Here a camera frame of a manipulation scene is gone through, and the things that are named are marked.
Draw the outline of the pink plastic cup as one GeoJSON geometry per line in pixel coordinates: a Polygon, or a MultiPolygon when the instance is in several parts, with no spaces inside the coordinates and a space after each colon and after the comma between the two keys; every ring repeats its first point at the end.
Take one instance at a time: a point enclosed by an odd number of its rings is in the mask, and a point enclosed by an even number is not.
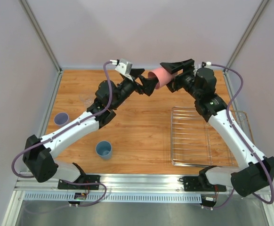
{"type": "Polygon", "coordinates": [[[174,77],[177,76],[177,73],[169,73],[163,67],[156,68],[151,70],[148,74],[148,78],[157,78],[158,83],[156,84],[155,89],[160,89],[161,87],[167,85],[174,77]]]}

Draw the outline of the clear glass cup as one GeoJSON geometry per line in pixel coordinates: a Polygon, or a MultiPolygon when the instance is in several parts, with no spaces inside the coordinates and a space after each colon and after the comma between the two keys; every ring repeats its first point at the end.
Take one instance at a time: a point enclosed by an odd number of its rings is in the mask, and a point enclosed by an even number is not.
{"type": "Polygon", "coordinates": [[[95,99],[94,94],[90,93],[82,93],[79,95],[80,101],[85,105],[89,106],[92,105],[95,99]]]}

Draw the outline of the blue plastic cup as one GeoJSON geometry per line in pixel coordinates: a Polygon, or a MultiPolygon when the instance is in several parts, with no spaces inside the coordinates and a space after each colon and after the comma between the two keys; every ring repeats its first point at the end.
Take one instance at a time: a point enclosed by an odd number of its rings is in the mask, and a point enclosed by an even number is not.
{"type": "Polygon", "coordinates": [[[109,160],[112,157],[112,145],[108,141],[101,141],[96,145],[96,154],[104,160],[109,160]]]}

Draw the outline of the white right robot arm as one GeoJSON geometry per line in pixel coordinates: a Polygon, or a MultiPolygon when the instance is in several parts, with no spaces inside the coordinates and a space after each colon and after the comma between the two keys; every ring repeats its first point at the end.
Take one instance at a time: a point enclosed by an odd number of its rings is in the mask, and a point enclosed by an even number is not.
{"type": "Polygon", "coordinates": [[[222,137],[233,153],[238,169],[209,166],[199,172],[198,184],[208,191],[215,185],[230,186],[240,196],[256,196],[257,191],[269,187],[274,202],[274,157],[266,157],[247,137],[226,103],[217,93],[217,79],[209,68],[211,62],[203,62],[195,69],[194,60],[175,63],[161,63],[170,78],[166,86],[170,92],[184,89],[195,99],[195,109],[204,120],[222,137]]]}

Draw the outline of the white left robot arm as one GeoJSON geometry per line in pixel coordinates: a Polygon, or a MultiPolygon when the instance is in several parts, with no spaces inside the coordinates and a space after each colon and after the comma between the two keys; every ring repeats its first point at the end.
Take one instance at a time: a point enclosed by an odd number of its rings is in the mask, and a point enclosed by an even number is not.
{"type": "Polygon", "coordinates": [[[23,154],[23,162],[39,183],[56,178],[68,181],[75,189],[84,186],[82,168],[76,163],[57,161],[56,157],[77,140],[107,125],[116,116],[114,111],[133,92],[150,96],[158,79],[145,78],[143,72],[132,69],[117,85],[112,81],[101,82],[94,103],[77,119],[41,138],[33,135],[27,139],[28,152],[23,154]]]}

